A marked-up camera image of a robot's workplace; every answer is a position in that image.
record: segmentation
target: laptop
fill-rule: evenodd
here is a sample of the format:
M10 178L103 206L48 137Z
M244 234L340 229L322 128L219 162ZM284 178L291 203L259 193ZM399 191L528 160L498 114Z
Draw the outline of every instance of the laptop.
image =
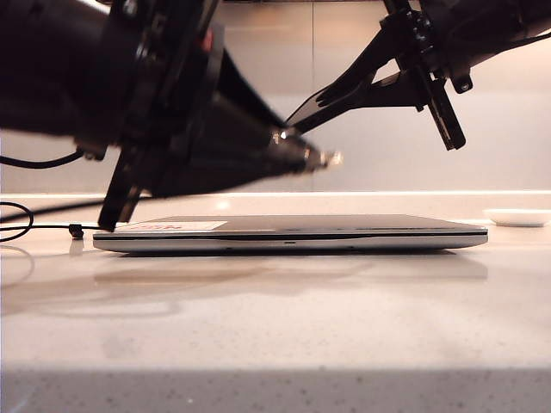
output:
M94 234L116 252L447 250L488 240L484 227L409 215L170 217Z

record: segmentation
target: cable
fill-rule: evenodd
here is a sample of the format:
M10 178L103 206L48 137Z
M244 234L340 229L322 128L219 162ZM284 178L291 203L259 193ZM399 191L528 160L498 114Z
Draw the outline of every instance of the cable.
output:
M23 226L21 232L19 232L18 234L15 234L12 237L7 237L7 238L0 239L0 243L7 243L8 241L13 241L14 239L20 238L20 237L24 236L25 234L27 234L29 231L31 231L31 229L33 228L33 223L34 223L34 214L30 209L28 209L24 205L16 204L15 202L0 202L0 206L22 209L23 210L22 217L23 218L28 217L28 225Z
M0 157L0 163L9 166L15 166L16 168L25 168L27 170L47 170L74 162L77 159L83 157L83 155L84 152L78 149L71 155L67 155L66 157L61 157L59 159L53 159L51 161L34 162L14 159L12 157Z
M142 196L142 197L139 197L138 200L140 202L145 202L145 201L156 200L156 199L157 198L153 198L153 197L150 197L150 196ZM49 206L49 207L46 207L46 208L37 209L37 210L33 211L32 214L35 217L37 217L39 215L46 215L48 213L62 213L64 211L72 211L72 210L75 210L75 209L83 209L83 208L88 208L88 207L100 207L102 205L103 205L103 200L89 200L89 201L86 201L86 202L75 202L73 204L64 204L64 205L60 205L60 206ZM12 213L11 215L8 215L6 217L0 217L0 224L10 222L10 221L15 221L17 219L24 219L27 216L28 216L27 213Z
M0 243L7 243L8 241L13 241L17 238L23 237L26 235L29 231L34 229L64 229L69 230L70 234L75 239L80 239L83 237L84 232L83 230L101 230L99 226L85 226L80 224L70 224L70 225L35 225L34 224L34 215L33 211L28 209L26 206L17 204L15 202L0 202L0 206L3 207L14 207L18 209L22 209L23 213L17 214L18 216L28 217L28 225L24 226L9 226L0 228L0 231L21 231L17 234L15 234L12 237L2 238L0 239Z

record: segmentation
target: white sticker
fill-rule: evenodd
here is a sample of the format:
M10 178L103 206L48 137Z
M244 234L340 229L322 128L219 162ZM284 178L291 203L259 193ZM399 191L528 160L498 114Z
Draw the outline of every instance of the white sticker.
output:
M197 232L212 231L227 224L227 221L188 221L188 222L141 222L139 224L125 225L117 228L117 231L132 232Z

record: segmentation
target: white countertop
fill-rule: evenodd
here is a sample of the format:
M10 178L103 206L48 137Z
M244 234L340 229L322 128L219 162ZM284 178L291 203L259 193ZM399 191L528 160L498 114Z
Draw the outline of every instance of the white countertop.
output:
M10 413L551 408L550 227L414 255L1 251Z

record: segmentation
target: small white bowl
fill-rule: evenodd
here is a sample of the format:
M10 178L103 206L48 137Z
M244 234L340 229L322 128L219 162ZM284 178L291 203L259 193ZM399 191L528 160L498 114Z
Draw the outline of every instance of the small white bowl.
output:
M484 214L500 226L541 227L551 222L549 209L486 209Z

